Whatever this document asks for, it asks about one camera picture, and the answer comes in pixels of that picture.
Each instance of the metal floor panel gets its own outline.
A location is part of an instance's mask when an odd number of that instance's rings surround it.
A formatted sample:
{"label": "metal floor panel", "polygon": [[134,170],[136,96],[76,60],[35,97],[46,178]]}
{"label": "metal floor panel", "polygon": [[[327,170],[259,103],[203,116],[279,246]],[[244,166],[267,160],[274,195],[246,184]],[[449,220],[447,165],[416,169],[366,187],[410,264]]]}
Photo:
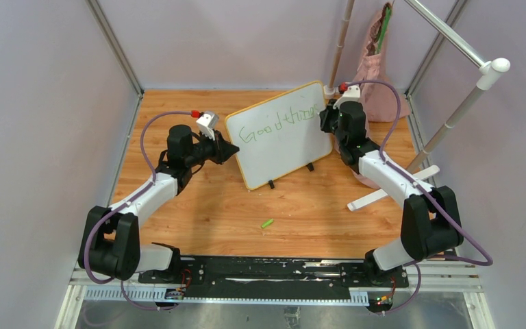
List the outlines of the metal floor panel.
{"label": "metal floor panel", "polygon": [[[400,304],[408,293],[398,292]],[[280,306],[237,304],[182,304],[173,310],[138,310],[127,302],[84,302],[76,328],[122,315],[95,328],[204,328],[204,329],[316,329],[316,328],[473,328],[462,293],[420,293],[404,308],[381,318],[361,306]]]}

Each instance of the whiteboard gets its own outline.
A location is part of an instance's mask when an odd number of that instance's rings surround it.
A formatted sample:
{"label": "whiteboard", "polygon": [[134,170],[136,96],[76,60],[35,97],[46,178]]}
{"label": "whiteboard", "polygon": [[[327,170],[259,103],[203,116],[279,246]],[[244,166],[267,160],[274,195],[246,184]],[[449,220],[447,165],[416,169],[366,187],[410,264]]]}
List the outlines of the whiteboard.
{"label": "whiteboard", "polygon": [[320,130],[323,85],[310,82],[225,119],[237,161],[250,190],[331,153],[329,134]]}

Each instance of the wooden board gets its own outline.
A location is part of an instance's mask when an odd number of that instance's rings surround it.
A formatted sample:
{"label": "wooden board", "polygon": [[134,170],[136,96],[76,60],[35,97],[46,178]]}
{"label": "wooden board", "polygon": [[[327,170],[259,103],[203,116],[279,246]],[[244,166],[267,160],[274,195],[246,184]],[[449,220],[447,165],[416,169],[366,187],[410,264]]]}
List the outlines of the wooden board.
{"label": "wooden board", "polygon": [[266,99],[225,119],[248,189],[264,186],[331,152],[331,139],[318,129],[325,108],[323,85],[310,82]]}
{"label": "wooden board", "polygon": [[[227,114],[269,99],[281,91],[148,91],[116,187],[119,201],[148,177],[150,171],[139,149],[144,124],[169,110],[212,110],[221,120]],[[197,131],[194,119],[167,116],[147,132],[145,146],[152,161],[166,148],[168,129],[184,123]],[[380,143],[390,123],[371,123],[372,137]],[[217,127],[227,138],[223,124]],[[386,148],[400,165],[414,157],[412,139],[402,119]],[[386,198],[357,212],[346,204],[371,191],[352,176],[336,152],[285,176],[274,190],[247,190],[237,162],[207,163],[186,189],[166,203],[140,231],[142,243],[168,243],[183,254],[363,257],[400,234],[401,210]],[[262,230],[260,225],[274,218]]]}

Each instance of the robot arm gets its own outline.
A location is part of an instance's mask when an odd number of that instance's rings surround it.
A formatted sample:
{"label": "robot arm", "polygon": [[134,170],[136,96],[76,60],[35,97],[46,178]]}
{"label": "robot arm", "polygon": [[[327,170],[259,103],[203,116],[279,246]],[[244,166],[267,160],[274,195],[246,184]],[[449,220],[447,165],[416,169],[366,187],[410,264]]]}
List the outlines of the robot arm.
{"label": "robot arm", "polygon": [[[330,100],[319,115],[322,131],[335,136],[342,161],[355,173],[374,181],[403,209],[400,238],[366,253],[365,270],[372,281],[377,282],[401,265],[460,245],[463,236],[437,213],[416,185],[387,164],[391,162],[401,168],[385,152],[382,160],[380,146],[366,135],[366,114],[358,103],[359,98],[358,87],[351,86],[340,99]],[[455,194],[450,188],[435,188],[402,171],[430,193],[460,225]],[[433,219],[430,219],[431,212],[436,214]]]}
{"label": "robot arm", "polygon": [[[123,200],[109,207],[95,206],[88,213],[86,227],[79,251],[78,263],[84,266],[86,239],[92,228],[103,216],[125,204],[112,215],[96,232],[89,251],[90,268],[120,280],[129,279],[140,271],[157,270],[164,276],[180,272],[180,250],[170,245],[153,243],[140,245],[139,227],[164,203],[180,194],[192,178],[192,167],[202,165],[206,160],[221,165],[239,148],[225,141],[221,133],[214,130],[218,121],[216,114],[206,112],[197,123],[201,130],[195,134],[187,125],[176,125],[169,131],[166,144],[168,149],[160,154],[156,177],[151,176],[141,187]],[[147,190],[133,202],[133,196]],[[114,239],[104,234],[115,233]]]}

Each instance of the red connector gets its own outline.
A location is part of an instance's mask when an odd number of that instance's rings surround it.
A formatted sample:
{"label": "red connector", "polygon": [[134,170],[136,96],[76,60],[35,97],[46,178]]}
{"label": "red connector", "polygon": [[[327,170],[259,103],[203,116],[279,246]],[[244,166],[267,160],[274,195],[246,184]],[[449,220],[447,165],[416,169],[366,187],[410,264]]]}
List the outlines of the red connector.
{"label": "red connector", "polygon": [[338,91],[340,92],[340,94],[343,94],[346,90],[348,90],[348,84],[342,82],[342,84],[338,87]]}

